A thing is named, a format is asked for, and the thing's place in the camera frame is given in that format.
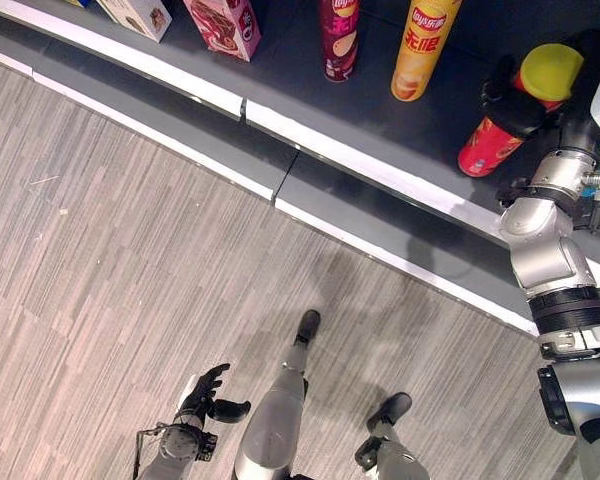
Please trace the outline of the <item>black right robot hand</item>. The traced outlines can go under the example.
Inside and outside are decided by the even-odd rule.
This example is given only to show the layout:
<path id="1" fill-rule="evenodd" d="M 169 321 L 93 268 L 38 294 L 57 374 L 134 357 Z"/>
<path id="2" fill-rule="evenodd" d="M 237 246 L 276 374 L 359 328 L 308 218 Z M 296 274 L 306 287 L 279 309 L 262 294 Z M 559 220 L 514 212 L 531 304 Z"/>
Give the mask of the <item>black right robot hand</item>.
<path id="1" fill-rule="evenodd" d="M 560 146 L 600 158 L 600 30 L 504 56 L 482 86 L 485 118 L 517 142 L 551 129 Z"/>

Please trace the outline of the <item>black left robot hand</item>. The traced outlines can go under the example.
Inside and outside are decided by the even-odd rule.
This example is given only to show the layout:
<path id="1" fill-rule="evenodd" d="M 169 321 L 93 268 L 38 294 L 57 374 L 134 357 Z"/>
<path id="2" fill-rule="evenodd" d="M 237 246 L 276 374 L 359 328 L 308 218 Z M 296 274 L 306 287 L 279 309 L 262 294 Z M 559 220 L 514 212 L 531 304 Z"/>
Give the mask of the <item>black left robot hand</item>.
<path id="1" fill-rule="evenodd" d="M 223 384 L 221 376 L 229 369 L 230 364 L 223 363 L 203 374 L 181 403 L 174 419 L 188 423 L 192 418 L 197 418 L 199 429 L 204 428 L 207 417 L 224 424 L 236 424 L 244 420 L 251 410 L 249 401 L 237 403 L 216 397 L 217 390 Z"/>

